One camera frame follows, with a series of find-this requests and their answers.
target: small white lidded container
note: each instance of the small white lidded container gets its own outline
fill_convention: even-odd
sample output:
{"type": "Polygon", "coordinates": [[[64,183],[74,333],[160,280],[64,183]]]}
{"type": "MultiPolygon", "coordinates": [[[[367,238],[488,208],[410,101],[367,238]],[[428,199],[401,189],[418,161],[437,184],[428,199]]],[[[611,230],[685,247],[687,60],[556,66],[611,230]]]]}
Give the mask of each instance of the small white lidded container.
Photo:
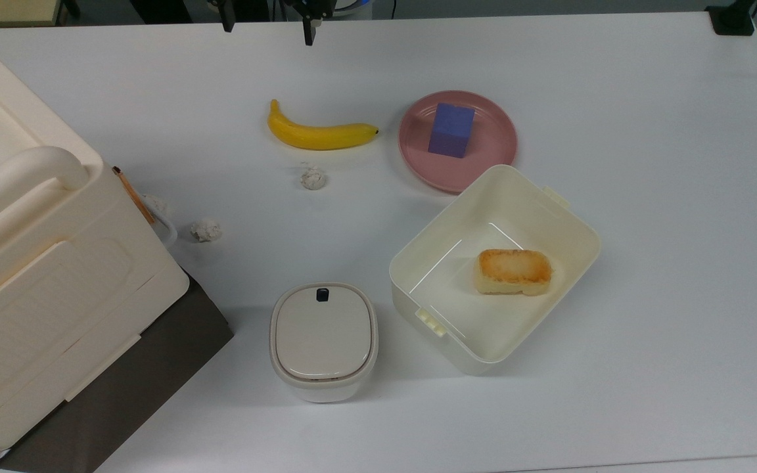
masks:
{"type": "Polygon", "coordinates": [[[283,294],[273,308],[273,369],[306,401],[343,401],[354,395],[378,352],[373,304],[354,286],[301,285],[283,294]]]}
{"type": "Polygon", "coordinates": [[[460,371],[482,374],[530,335],[600,252],[600,237],[568,202],[516,168],[493,166],[393,258],[393,303],[460,371]],[[547,291],[478,293],[472,272],[488,248],[543,252],[553,268],[547,291]]]}

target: purple block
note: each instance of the purple block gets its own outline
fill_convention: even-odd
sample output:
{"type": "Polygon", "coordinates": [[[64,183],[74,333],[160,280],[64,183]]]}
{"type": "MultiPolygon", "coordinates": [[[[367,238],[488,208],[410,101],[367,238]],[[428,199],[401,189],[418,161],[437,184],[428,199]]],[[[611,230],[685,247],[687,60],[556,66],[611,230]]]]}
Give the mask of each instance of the purple block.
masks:
{"type": "Polygon", "coordinates": [[[463,158],[472,134],[473,108],[437,104],[428,152],[463,158]]]}

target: white plastic container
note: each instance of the white plastic container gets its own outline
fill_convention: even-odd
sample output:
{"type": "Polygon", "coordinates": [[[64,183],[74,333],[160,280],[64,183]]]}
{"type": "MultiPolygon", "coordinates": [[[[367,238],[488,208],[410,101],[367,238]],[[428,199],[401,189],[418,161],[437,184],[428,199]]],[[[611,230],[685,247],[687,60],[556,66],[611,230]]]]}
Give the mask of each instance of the white plastic container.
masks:
{"type": "Polygon", "coordinates": [[[0,63],[0,449],[187,287],[111,168],[0,63]]]}
{"type": "Polygon", "coordinates": [[[393,302],[460,371],[502,362],[589,269],[601,240],[550,189],[511,166],[490,168],[436,216],[390,263],[393,302]],[[553,268],[541,296],[487,296],[472,285],[488,248],[543,252],[553,268]]]}
{"type": "Polygon", "coordinates": [[[349,284],[298,286],[273,309],[273,370],[306,401],[343,401],[354,395],[373,370],[378,343],[373,305],[349,284]]]}

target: banana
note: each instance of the banana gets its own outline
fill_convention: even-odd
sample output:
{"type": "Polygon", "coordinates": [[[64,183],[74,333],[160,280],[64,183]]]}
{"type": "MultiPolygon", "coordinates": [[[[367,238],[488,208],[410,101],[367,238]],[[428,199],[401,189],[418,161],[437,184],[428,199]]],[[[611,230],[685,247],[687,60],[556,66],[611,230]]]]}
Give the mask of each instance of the banana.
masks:
{"type": "Polygon", "coordinates": [[[337,126],[307,126],[294,123],[279,111],[279,101],[271,100],[267,126],[283,143],[306,150],[338,150],[363,145],[375,138],[379,129],[367,123],[337,126]]]}

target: bin lid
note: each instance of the bin lid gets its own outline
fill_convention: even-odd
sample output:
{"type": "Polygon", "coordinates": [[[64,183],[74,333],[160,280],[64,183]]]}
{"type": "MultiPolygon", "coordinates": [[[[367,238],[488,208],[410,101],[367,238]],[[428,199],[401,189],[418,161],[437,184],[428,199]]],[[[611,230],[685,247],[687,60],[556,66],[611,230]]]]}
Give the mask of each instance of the bin lid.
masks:
{"type": "Polygon", "coordinates": [[[285,294],[271,324],[274,359],[299,380],[356,373],[375,342],[366,300],[343,284],[307,284],[285,294]]]}

